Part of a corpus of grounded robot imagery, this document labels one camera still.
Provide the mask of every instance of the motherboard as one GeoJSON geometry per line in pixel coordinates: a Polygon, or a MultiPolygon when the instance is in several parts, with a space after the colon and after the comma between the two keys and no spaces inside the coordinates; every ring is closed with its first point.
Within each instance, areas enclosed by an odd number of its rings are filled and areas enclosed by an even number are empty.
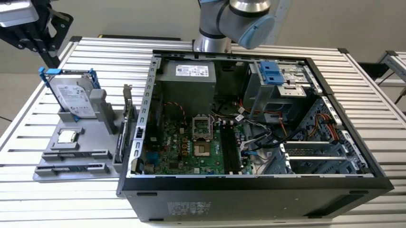
{"type": "MultiPolygon", "coordinates": [[[[163,127],[163,145],[159,152],[147,152],[146,174],[162,175],[222,175],[226,174],[223,144],[222,144],[222,125],[221,123],[210,123],[210,129],[206,129],[205,123],[197,122],[197,127],[189,122],[187,126],[177,121],[165,121],[163,127]],[[210,133],[209,139],[195,139],[195,133],[210,133]]],[[[231,151],[238,155],[238,145],[245,138],[243,126],[241,124],[233,126],[235,148],[231,151]]],[[[243,166],[238,158],[241,173],[253,173],[251,166],[243,166]]]]}

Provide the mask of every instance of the red wire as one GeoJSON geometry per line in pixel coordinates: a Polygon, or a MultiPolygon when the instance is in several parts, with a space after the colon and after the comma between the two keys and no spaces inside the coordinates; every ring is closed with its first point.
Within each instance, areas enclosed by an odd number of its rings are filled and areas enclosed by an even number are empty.
{"type": "Polygon", "coordinates": [[[183,110],[182,105],[179,105],[177,102],[167,102],[167,103],[165,103],[165,106],[166,106],[166,105],[177,105],[177,106],[181,108],[182,113],[183,113],[183,123],[185,123],[185,125],[187,125],[187,122],[186,122],[186,114],[185,114],[185,110],[183,110]]]}

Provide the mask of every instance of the green circuit board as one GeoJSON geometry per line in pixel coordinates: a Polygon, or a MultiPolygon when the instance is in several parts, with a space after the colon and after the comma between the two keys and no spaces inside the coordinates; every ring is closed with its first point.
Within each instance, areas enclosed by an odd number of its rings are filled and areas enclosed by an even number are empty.
{"type": "MultiPolygon", "coordinates": [[[[182,127],[179,122],[165,122],[163,149],[159,152],[159,164],[155,165],[154,173],[163,175],[225,174],[219,125],[214,124],[210,142],[194,142],[191,127],[183,128],[183,133],[182,127]]],[[[235,134],[243,134],[242,125],[237,125],[234,129],[235,134]]],[[[243,168],[242,173],[253,173],[251,166],[243,168]]]]}

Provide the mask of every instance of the floor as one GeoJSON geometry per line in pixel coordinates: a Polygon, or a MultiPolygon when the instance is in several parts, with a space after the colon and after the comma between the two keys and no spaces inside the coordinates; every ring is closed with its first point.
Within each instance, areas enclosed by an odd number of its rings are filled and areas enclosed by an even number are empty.
{"type": "MultiPolygon", "coordinates": [[[[0,73],[0,116],[14,119],[27,99],[40,83],[36,74],[0,73]]],[[[10,121],[0,119],[0,135],[3,135],[10,121]]]]}

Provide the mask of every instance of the gray robot arm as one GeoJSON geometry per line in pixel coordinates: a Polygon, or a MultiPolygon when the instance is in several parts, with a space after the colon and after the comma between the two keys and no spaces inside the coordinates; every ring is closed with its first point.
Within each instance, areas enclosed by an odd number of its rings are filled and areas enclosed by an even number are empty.
{"type": "Polygon", "coordinates": [[[274,27],[271,0],[201,0],[199,37],[194,51],[231,51],[231,40],[246,49],[258,47],[274,27]]]}

